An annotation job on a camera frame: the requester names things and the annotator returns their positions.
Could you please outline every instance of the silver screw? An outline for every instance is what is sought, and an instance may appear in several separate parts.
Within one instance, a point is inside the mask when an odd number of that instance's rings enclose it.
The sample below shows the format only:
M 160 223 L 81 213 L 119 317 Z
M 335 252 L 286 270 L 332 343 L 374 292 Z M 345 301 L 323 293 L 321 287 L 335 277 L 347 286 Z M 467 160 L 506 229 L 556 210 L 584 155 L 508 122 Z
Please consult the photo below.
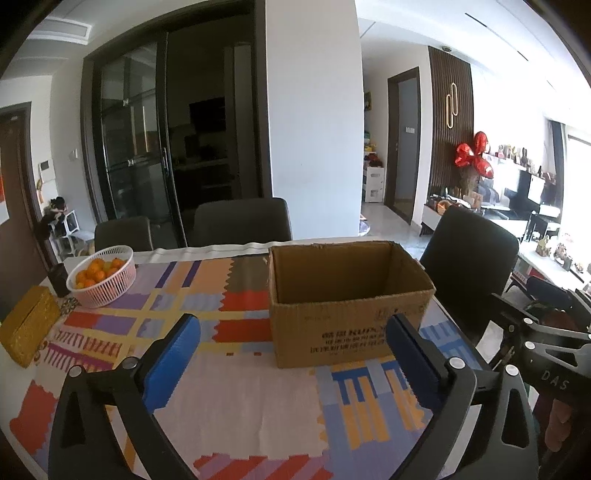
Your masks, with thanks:
M 76 378 L 81 373 L 82 373 L 82 367 L 80 365 L 74 365 L 72 368 L 70 368 L 68 375 L 70 375 L 72 378 Z
M 459 358 L 458 356 L 453 356 L 449 359 L 449 364 L 455 368 L 456 370 L 461 370 L 462 368 L 464 368 L 466 366 L 466 363 L 464 362 L 464 360 L 462 360 L 461 358 Z
M 129 356 L 127 358 L 124 358 L 124 360 L 121 362 L 121 366 L 125 370 L 132 370 L 138 366 L 138 363 L 139 363 L 139 360 L 136 357 Z
M 512 377 L 516 377 L 519 373 L 519 369 L 515 365 L 507 365 L 505 367 L 505 372 L 507 372 Z

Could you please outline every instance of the yellow tissue box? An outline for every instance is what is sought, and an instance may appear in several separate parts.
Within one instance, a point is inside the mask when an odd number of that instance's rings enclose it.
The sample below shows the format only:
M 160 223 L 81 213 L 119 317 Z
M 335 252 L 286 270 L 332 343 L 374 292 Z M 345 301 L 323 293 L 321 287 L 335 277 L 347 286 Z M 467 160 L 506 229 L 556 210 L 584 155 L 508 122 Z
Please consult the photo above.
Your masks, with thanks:
M 60 308 L 47 287 L 35 286 L 25 294 L 0 326 L 0 343 L 21 367 L 28 367 Z

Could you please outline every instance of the colorful patterned tablecloth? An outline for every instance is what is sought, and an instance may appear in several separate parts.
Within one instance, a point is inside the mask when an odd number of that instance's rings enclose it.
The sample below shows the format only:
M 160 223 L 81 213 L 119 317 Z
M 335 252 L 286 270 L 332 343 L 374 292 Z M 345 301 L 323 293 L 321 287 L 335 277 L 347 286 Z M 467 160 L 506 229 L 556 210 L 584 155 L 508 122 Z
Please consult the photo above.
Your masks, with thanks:
M 266 255 L 143 264 L 114 303 L 78 308 L 56 325 L 35 359 L 35 378 L 9 428 L 43 470 L 68 369 L 112 369 L 141 356 L 185 312 L 199 319 L 200 343 L 154 415 L 201 480 L 386 480 L 431 417 L 393 356 L 278 369 Z M 420 332 L 446 356 L 479 368 L 452 322 Z M 149 478 L 117 410 L 108 413 L 128 465 Z

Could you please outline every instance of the plastic basket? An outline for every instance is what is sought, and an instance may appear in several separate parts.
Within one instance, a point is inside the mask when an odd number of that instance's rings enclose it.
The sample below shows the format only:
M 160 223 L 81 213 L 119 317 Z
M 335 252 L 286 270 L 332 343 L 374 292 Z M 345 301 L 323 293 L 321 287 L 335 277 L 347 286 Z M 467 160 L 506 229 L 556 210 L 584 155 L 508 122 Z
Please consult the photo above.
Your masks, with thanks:
M 82 270 L 86 270 L 95 258 L 101 258 L 106 262 L 110 262 L 114 260 L 115 257 L 125 261 L 116 274 L 91 287 L 76 288 L 76 275 Z M 86 258 L 68 275 L 66 286 L 72 292 L 74 298 L 78 300 L 83 307 L 97 309 L 118 299 L 129 290 L 134 281 L 134 251 L 131 247 L 117 245 L 116 247 L 105 248 Z

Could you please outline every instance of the brown slatted panel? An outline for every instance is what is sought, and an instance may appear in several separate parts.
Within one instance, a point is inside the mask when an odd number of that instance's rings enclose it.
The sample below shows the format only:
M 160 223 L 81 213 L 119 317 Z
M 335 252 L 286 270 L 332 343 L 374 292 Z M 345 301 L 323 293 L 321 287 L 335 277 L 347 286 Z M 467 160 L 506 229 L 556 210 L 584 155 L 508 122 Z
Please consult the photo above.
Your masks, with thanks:
M 470 64 L 449 53 L 429 47 L 431 82 L 433 84 L 433 149 L 429 193 L 443 187 L 460 186 L 459 169 L 454 165 L 456 147 L 463 142 L 472 145 L 474 138 L 474 97 Z M 459 111 L 453 128 L 446 124 L 446 95 L 452 82 L 457 85 Z

